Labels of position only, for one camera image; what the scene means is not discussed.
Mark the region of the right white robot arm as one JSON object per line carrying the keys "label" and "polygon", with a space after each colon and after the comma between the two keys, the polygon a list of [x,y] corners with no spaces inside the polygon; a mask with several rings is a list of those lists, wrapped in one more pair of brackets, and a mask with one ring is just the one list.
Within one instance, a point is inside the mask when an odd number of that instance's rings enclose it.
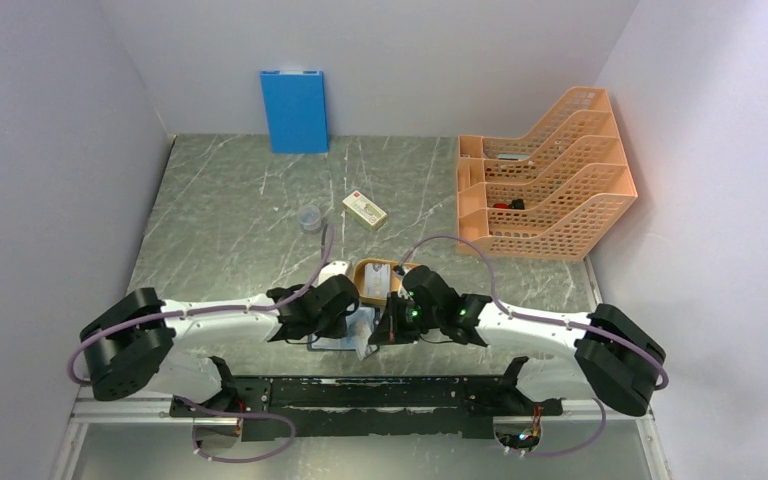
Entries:
{"label": "right white robot arm", "polygon": [[510,413],[536,402],[596,398],[612,410],[645,415],[666,359],[663,348],[619,308],[557,313],[459,293],[421,265],[407,271],[388,295],[368,342],[412,344],[437,330],[460,345],[510,347],[514,378],[499,391]]}

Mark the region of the blue leather card holder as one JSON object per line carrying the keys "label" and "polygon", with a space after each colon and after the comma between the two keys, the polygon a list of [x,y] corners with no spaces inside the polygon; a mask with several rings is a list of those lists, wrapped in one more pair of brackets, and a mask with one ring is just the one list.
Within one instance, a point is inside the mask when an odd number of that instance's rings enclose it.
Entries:
{"label": "blue leather card holder", "polygon": [[321,338],[313,340],[310,337],[307,349],[322,352],[354,352],[360,361],[370,357],[379,350],[378,345],[369,343],[380,319],[379,310],[374,307],[359,307],[346,317],[347,332],[340,338]]}

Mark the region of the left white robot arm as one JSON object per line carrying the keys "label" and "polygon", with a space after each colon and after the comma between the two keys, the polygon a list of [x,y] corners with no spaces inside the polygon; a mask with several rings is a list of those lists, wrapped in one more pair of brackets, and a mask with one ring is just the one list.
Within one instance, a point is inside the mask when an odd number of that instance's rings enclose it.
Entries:
{"label": "left white robot arm", "polygon": [[152,288],[126,295],[80,333],[90,386],[98,401],[115,401],[143,390],[184,397],[209,414],[233,409],[237,388],[227,364],[189,350],[229,343],[269,343],[339,338],[360,304],[344,274],[318,286],[273,288],[241,300],[180,302]]}

